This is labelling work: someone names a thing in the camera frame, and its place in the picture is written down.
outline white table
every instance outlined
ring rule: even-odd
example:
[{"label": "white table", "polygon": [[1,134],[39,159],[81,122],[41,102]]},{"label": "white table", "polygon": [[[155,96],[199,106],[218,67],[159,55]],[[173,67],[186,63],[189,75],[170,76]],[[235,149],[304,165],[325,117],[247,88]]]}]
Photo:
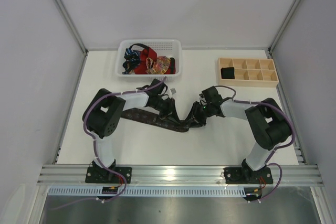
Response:
[{"label": "white table", "polygon": [[[116,51],[91,51],[80,80],[58,164],[89,164],[94,158],[92,139],[83,131],[82,115],[100,88],[127,91],[150,84],[147,79],[120,78],[114,74]],[[167,82],[177,93],[176,109],[185,119],[198,95],[216,85],[217,59],[266,58],[263,50],[184,50],[183,72]],[[260,101],[274,98],[276,88],[237,87],[237,99]],[[232,95],[219,89],[222,97]],[[159,127],[120,119],[113,134],[117,164],[129,165],[238,165],[250,153],[255,140],[249,124],[234,118],[207,119],[207,125],[177,133]],[[294,148],[279,150],[271,159],[281,165],[297,165]]]}]

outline gray wall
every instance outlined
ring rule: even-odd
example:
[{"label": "gray wall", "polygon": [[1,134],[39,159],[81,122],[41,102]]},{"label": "gray wall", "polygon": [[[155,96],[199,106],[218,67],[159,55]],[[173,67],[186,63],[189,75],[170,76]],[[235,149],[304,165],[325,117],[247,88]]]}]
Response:
[{"label": "gray wall", "polygon": [[87,48],[175,38],[186,47],[268,47],[293,0],[63,0]]},{"label": "gray wall", "polygon": [[83,55],[52,0],[0,0],[0,213],[54,157]]},{"label": "gray wall", "polygon": [[336,0],[303,0],[274,58],[310,164],[336,209]]}]

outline wooden organizer box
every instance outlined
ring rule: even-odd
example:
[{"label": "wooden organizer box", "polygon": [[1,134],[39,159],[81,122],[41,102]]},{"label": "wooden organizer box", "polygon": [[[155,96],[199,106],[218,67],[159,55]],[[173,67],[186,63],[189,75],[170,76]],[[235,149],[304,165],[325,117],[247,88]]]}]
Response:
[{"label": "wooden organizer box", "polygon": [[[219,85],[276,87],[279,83],[273,60],[219,58]],[[235,68],[235,79],[222,79],[221,68]]]}]

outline laundry basket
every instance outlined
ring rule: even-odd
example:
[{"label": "laundry basket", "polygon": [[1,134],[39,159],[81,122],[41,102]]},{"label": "laundry basket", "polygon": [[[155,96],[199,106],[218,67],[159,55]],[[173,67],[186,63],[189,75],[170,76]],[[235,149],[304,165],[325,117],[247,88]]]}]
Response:
[{"label": "laundry basket", "polygon": [[[125,62],[125,50],[136,43],[145,44],[146,46],[151,47],[157,53],[157,56],[173,57],[175,59],[175,74],[122,74],[125,71],[122,66]],[[132,49],[141,51],[143,48],[133,46]],[[173,80],[179,76],[181,72],[182,46],[176,39],[128,39],[120,43],[115,64],[115,73],[117,76],[125,78],[149,78],[151,80],[163,80],[163,78],[166,77],[166,80]]]}]

